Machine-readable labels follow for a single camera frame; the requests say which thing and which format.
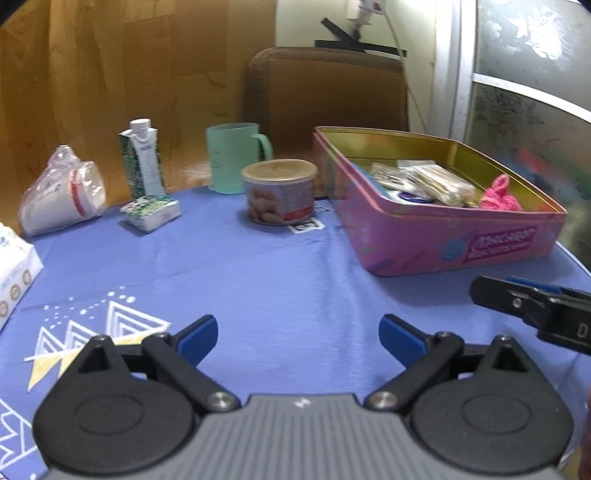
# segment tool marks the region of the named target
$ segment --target white bottle cap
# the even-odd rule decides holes
[[[134,134],[145,132],[152,126],[152,122],[149,118],[138,118],[129,122],[129,128]]]

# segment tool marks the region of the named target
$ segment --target glass panel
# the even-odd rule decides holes
[[[568,211],[560,241],[591,269],[591,125],[545,103],[474,84],[466,143]]]
[[[479,0],[476,72],[591,110],[591,15],[566,0]]]

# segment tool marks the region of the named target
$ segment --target pink crocheted item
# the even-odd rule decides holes
[[[492,182],[491,188],[484,192],[480,200],[480,208],[485,210],[508,210],[523,212],[523,208],[513,195],[508,192],[509,175],[499,175]]]

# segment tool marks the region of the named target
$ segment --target green cup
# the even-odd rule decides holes
[[[209,163],[212,167],[210,188],[219,193],[244,192],[241,170],[259,161],[259,144],[265,160],[273,158],[273,147],[259,124],[224,124],[205,130]]]

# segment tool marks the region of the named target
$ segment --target rectangular tin container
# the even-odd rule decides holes
[[[477,189],[502,173],[524,212],[402,205],[383,197],[362,171],[373,162],[431,159]],[[513,171],[460,142],[363,128],[317,127],[314,161],[364,268],[395,277],[547,257],[567,212]]]

